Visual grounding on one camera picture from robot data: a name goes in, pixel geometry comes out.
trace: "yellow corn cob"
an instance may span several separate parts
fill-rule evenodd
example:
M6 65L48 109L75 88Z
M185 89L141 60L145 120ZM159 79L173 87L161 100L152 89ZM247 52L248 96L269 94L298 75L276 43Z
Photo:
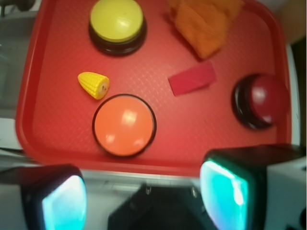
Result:
M99 100L106 95L109 89L110 80L98 73L83 72L78 75L78 81L92 97Z

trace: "tray rim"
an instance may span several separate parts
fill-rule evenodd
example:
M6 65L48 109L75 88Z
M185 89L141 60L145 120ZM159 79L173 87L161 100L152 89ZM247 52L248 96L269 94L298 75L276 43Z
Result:
M267 22L269 22L271 25L274 25L274 31L271 31L271 34L275 34L278 39L272 42L272 46L274 51L278 50L279 52L279 55L274 55L274 57L278 58L278 63L283 63L283 75L286 74L285 84L287 89L291 93L285 43L283 40L282 30L277 20L275 19L271 11L263 4L255 0L244 0L244 2L244 10L252 11L259 17L261 17L266 24L268 24ZM82 168L89 170L198 177L199 169L202 162L199 162L199 167L196 168L195 163L179 164L178 162L167 162L167 165L164 166L142 164L143 160L137 160L136 158L133 159L132 162L128 161L128 163L126 159L121 162L119 162L118 159L109 159L108 162L87 162L84 159L69 159L68 157L63 157L59 160L52 157L48 157L46 155L42 157L40 152L42 150L47 150L48 148L37 142L34 143L34 145L31 144L31 141L33 141L35 137L32 133L27 133L27 130L31 130L31 124L28 122L28 119L33 117L34 114L35 101L33 101L32 99L36 99L37 96L39 85L38 80L40 79L40 72L43 66L43 56L45 54L49 28L52 23L53 11L56 7L56 4L57 1L53 0L42 1L33 27L28 54L25 62L24 74L16 113L16 134L22 148L24 149L24 152L28 156L32 157L34 160L43 164L59 164L69 162L79 166L81 165ZM276 74L278 74L279 71L279 68L275 67ZM279 134L277 133L277 136L283 133L283 137L285 136L287 143L291 143L291 126L292 118L291 113L289 113L285 129L280 131Z

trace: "red sponge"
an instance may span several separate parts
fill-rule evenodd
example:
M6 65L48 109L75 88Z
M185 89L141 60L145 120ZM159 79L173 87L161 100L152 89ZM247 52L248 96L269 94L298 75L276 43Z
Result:
M216 74L211 61L176 74L169 79L175 96L198 90L216 81Z

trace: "orange cloth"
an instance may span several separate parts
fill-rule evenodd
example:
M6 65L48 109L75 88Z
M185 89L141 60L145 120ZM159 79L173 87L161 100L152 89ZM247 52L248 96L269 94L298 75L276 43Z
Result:
M202 59L222 48L244 4L242 0L168 0L168 3L175 27Z

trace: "plastic tray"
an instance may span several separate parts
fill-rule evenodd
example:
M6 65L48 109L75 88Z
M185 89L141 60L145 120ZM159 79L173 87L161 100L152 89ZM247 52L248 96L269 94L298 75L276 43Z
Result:
M88 23L95 2L42 2L16 118L17 135L28 156L43 164L72 163L84 169L199 176L210 149L290 143L290 113L278 126L253 131L243 127L231 109L232 89L248 74L275 74L289 89L281 30L260 3L246 1L226 46L210 59L217 82L175 97L168 78L200 60L170 22L167 1L137 1L148 34L140 50L126 57L110 57L93 46ZM98 146L92 119L104 99L96 101L81 88L77 76L84 71L110 78L106 98L130 93L152 107L157 132L144 153L116 158Z

